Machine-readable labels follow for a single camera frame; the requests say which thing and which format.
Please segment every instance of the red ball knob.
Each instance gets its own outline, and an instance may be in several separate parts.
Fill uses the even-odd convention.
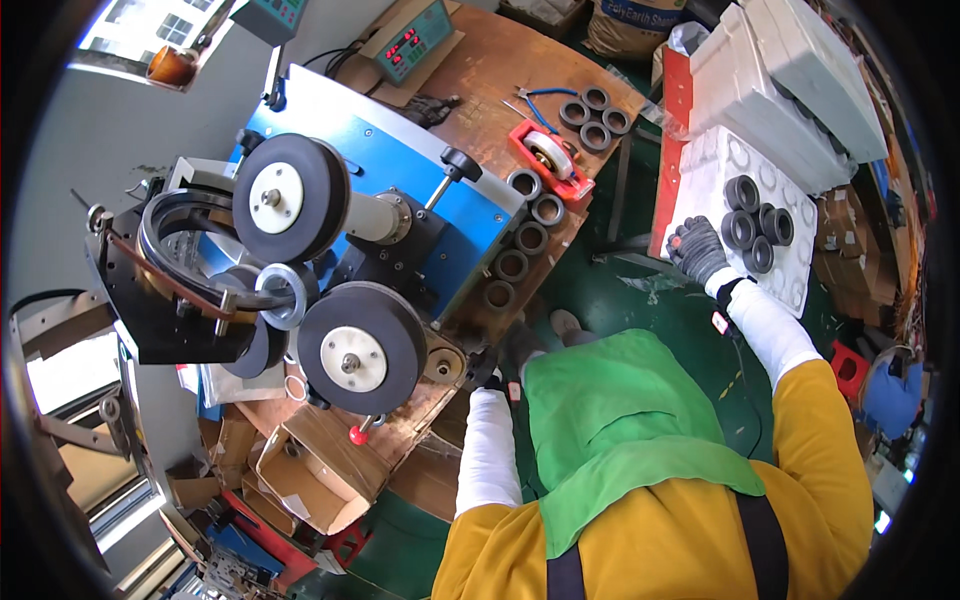
[[[366,431],[360,431],[360,427],[353,425],[350,428],[350,441],[357,445],[363,445],[367,443],[367,438],[370,436]]]

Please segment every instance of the wire cutter pliers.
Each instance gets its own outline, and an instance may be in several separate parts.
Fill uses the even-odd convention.
[[[530,96],[539,96],[541,94],[569,94],[571,96],[580,95],[579,92],[573,89],[567,89],[566,87],[544,87],[542,89],[527,89],[525,87],[520,87],[519,85],[515,85],[515,87],[516,92],[514,92],[514,95],[517,96],[517,98],[526,100],[527,106],[530,107],[531,111],[533,111],[534,116],[537,117],[537,120],[540,121],[540,124],[546,127],[546,129],[553,134],[558,134],[559,132],[554,126],[550,125],[547,120],[543,118],[543,115],[540,114],[540,111],[534,106],[534,101],[532,98],[530,98]]]

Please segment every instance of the white foam box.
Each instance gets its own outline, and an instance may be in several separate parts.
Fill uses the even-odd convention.
[[[731,211],[724,198],[726,182],[749,175],[760,191],[760,201],[786,208],[793,217],[790,246],[774,246],[774,266],[769,273],[751,274],[743,264],[742,251],[724,243],[727,260],[744,277],[752,276],[770,296],[798,319],[806,304],[806,283],[813,259],[813,236],[817,230],[817,207],[773,163],[725,127],[714,127],[684,146],[680,158],[680,189],[673,218],[664,235],[660,257],[669,260],[666,238],[687,217],[704,215],[718,232]]]
[[[782,96],[767,74],[743,9],[731,4],[720,24],[690,57],[693,107],[690,133],[717,125],[760,150],[806,194],[850,182],[855,172],[826,133]]]
[[[857,162],[887,157],[870,93],[850,49],[803,0],[744,0],[770,76],[803,102]]]

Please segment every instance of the gloved hand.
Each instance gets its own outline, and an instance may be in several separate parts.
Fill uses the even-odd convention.
[[[704,287],[711,275],[730,267],[720,236],[703,215],[687,217],[684,224],[677,226],[677,232],[671,233],[666,241],[670,260],[684,275]]]

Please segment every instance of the white arm sleeve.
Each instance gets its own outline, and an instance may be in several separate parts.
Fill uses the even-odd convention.
[[[707,281],[707,293],[716,298],[720,287],[737,277],[740,275],[733,269],[721,269]],[[774,393],[788,371],[808,360],[823,358],[804,326],[750,280],[733,287],[727,314],[770,375]]]
[[[514,457],[514,423],[502,392],[477,388],[470,395],[464,454],[457,480],[457,513],[485,504],[523,504]]]

